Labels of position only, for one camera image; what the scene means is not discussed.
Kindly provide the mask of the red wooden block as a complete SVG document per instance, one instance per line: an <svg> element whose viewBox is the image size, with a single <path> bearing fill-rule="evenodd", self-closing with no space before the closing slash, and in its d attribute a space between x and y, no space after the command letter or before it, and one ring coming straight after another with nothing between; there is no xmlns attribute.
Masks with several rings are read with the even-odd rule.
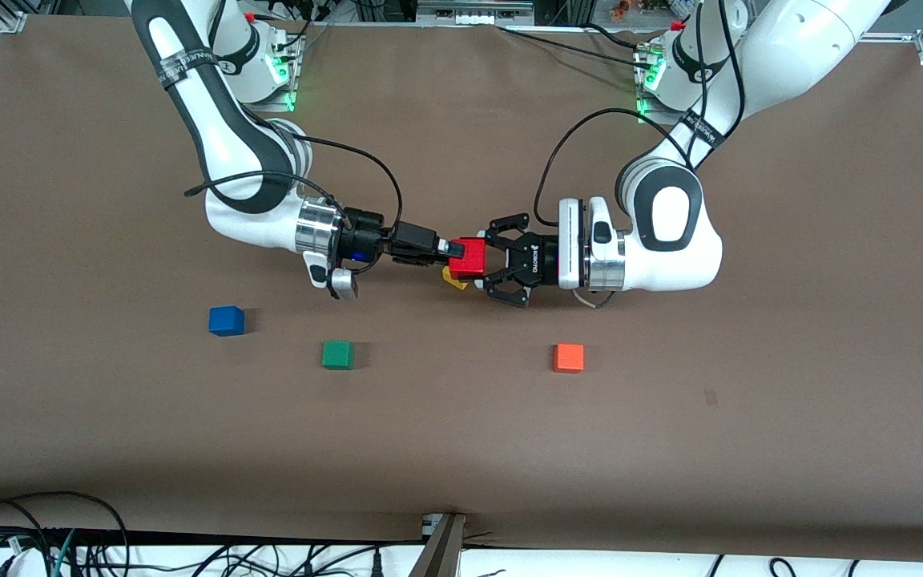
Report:
<svg viewBox="0 0 923 577"><path fill-rule="evenodd" d="M487 245L484 238L480 236L461 237L453 241L464 244L466 250L464 258L448 260L447 267L451 270L452 276L468 282L482 279L486 272Z"/></svg>

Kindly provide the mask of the green wooden block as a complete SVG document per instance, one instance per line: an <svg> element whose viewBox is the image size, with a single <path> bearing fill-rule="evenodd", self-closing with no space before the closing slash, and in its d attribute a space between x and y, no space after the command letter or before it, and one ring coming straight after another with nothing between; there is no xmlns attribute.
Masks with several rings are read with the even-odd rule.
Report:
<svg viewBox="0 0 923 577"><path fill-rule="evenodd" d="M355 368L355 345L349 341L327 340L322 343L320 365L328 370Z"/></svg>

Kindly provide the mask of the blue wooden block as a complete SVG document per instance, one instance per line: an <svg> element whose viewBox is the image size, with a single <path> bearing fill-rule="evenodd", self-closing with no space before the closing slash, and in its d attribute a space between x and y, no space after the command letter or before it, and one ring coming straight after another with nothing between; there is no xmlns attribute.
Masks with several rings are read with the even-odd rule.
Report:
<svg viewBox="0 0 923 577"><path fill-rule="evenodd" d="M245 335L247 332L245 311L235 305L210 308L208 311L208 332L217 337Z"/></svg>

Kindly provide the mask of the grey power strip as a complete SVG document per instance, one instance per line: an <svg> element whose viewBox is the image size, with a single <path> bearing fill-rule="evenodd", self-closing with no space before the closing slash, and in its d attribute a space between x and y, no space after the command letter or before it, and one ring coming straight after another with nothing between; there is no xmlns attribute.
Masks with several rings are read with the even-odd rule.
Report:
<svg viewBox="0 0 923 577"><path fill-rule="evenodd" d="M534 0L417 0L415 22L434 26L534 26Z"/></svg>

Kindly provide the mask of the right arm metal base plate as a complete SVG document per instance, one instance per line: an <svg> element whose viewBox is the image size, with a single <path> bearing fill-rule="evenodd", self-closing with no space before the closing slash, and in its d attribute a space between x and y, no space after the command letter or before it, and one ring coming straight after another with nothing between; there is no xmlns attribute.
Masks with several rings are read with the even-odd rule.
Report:
<svg viewBox="0 0 923 577"><path fill-rule="evenodd" d="M303 46L303 39L288 41L282 30L272 33L254 28L245 48L220 56L221 73L235 98L250 110L292 112Z"/></svg>

